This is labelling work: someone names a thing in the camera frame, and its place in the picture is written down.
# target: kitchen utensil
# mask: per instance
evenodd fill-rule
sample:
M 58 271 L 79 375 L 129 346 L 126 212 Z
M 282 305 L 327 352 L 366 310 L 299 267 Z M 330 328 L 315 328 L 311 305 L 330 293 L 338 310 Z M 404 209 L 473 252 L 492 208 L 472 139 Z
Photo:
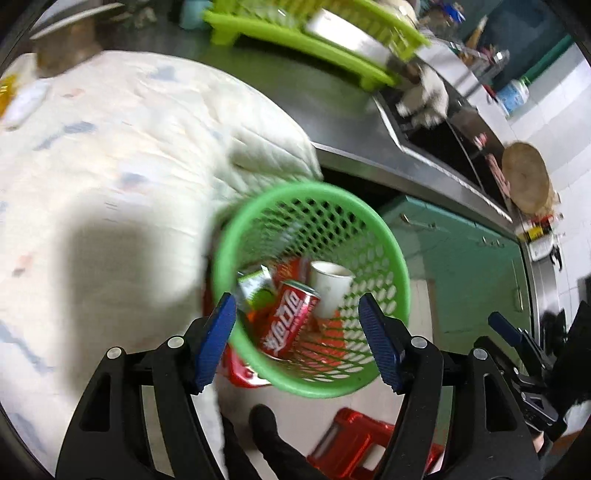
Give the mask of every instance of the kitchen utensil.
M 384 47 L 372 36 L 325 9 L 312 17 L 306 24 L 305 31 L 333 45 L 345 48 L 382 68 L 386 68 L 392 56 L 390 49 Z
M 351 270 L 335 263 L 313 261 L 310 264 L 310 287 L 320 295 L 314 310 L 317 319 L 331 319 L 349 293 L 355 275 Z

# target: wall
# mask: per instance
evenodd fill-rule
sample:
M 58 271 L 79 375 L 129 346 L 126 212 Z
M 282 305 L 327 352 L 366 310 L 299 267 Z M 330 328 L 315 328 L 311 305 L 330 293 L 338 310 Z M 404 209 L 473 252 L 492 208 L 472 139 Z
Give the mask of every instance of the wall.
M 591 275 L 591 67 L 576 45 L 530 87 L 530 100 L 510 120 L 515 136 L 538 148 L 561 198 L 558 227 L 564 269 L 561 307 L 572 321 Z

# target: white paper cup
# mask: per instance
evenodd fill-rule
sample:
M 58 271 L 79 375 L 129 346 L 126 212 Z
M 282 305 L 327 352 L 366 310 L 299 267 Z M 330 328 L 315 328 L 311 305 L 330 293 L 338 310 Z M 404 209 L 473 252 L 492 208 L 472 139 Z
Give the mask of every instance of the white paper cup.
M 310 263 L 310 287 L 318 292 L 320 302 L 312 314 L 317 319 L 331 319 L 349 293 L 355 275 L 335 263 L 315 260 Z

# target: red plastic stool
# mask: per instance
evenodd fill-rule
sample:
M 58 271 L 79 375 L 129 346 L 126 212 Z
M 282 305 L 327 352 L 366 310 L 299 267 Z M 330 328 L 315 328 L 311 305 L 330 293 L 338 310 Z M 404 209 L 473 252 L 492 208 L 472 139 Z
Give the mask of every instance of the red plastic stool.
M 308 462 L 331 480 L 371 480 L 379 464 L 369 470 L 362 466 L 363 462 L 374 445 L 386 448 L 394 428 L 392 424 L 374 420 L 358 411 L 341 408 L 328 432 L 308 455 Z M 427 472 L 442 453 L 441 445 L 432 445 Z

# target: white quilt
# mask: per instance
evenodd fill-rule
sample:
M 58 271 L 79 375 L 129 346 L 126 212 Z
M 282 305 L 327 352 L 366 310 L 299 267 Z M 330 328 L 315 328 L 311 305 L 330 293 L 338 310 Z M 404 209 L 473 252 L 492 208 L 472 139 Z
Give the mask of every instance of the white quilt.
M 26 79 L 33 64 L 12 70 Z M 103 52 L 0 132 L 0 401 L 50 472 L 106 350 L 154 348 L 200 316 L 215 219 L 320 176 L 265 96 L 152 53 Z

